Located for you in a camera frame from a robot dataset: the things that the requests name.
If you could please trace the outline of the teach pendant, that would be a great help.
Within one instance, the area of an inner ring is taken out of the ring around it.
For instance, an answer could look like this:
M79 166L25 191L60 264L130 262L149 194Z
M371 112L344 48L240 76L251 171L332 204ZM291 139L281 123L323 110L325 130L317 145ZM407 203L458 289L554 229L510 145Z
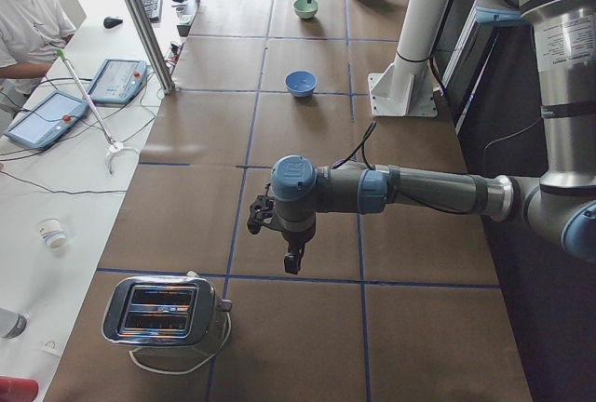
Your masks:
M106 59L88 86L95 104L120 107L129 104L146 82L144 60Z
M30 150L44 150L66 134L88 110L77 97L54 90L4 131L11 141Z

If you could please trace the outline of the far teach pendant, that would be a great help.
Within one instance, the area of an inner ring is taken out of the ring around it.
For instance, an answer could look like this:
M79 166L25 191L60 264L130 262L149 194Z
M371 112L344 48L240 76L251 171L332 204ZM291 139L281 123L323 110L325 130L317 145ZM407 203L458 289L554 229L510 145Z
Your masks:
M88 86L95 104L120 107L129 104L146 82L144 60L106 59Z

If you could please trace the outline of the red bottle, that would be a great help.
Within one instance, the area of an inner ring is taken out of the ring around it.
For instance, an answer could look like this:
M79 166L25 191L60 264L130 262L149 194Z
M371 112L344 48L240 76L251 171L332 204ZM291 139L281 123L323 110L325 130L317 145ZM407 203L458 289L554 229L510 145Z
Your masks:
M32 402L39 391L38 383L32 379L1 377L0 396L2 402Z

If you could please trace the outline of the paper cup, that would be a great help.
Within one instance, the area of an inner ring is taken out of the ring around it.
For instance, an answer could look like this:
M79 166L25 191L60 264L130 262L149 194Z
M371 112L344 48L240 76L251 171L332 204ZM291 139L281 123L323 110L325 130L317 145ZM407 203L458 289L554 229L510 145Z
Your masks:
M66 241L66 234L57 219L45 219L37 223L36 231L49 248L60 248Z

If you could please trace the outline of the person in white shirt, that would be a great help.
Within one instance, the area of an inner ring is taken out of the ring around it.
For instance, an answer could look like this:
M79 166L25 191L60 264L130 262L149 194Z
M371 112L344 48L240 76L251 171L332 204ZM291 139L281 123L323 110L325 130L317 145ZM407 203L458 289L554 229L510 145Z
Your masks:
M1 77L31 95L75 31L60 0L1 0Z

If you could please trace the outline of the aluminium frame post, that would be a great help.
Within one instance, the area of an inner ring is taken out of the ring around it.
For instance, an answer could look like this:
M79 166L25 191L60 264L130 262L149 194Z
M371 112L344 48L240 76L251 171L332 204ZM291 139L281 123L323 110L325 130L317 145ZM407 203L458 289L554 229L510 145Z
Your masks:
M133 24L136 28L137 34L141 39L142 46L145 50L153 70L156 74L158 82L165 95L169 95L174 91L175 85L171 78L169 68L165 62L162 51L157 42L153 27L148 17L145 14L141 0L124 0L132 17Z

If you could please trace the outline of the blue bowl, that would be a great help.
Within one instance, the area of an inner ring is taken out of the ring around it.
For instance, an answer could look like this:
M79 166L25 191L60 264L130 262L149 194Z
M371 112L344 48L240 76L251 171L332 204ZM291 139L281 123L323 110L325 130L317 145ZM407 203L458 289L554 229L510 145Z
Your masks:
M285 77L286 89L294 98L312 96L317 84L317 77L309 71L294 71Z

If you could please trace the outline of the white toaster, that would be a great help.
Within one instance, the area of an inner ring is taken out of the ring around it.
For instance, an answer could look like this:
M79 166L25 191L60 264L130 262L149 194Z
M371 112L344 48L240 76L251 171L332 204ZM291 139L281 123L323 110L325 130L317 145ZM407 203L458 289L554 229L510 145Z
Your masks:
M197 274L132 276L116 285L102 335L141 355L206 359L227 342L232 307Z

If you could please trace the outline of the green bowl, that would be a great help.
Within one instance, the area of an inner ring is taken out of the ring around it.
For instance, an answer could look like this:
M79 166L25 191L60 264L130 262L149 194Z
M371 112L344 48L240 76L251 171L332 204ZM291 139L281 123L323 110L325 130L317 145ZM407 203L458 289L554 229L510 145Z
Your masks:
M292 7L295 15L301 20L313 19L318 13L316 0L295 0Z

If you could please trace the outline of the black computer mouse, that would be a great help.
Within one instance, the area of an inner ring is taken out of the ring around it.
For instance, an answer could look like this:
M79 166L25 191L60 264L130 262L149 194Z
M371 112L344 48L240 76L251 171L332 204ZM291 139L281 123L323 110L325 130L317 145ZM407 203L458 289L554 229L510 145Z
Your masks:
M103 19L102 25L105 29L113 29L114 27L123 23L123 20L119 17L108 16Z

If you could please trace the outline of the near teach pendant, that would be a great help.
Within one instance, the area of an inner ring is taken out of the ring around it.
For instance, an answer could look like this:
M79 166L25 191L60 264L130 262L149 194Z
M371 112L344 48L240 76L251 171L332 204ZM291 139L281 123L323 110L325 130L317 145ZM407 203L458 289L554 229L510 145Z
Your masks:
M44 150L66 134L88 110L77 97L54 90L4 131L11 141L30 150Z

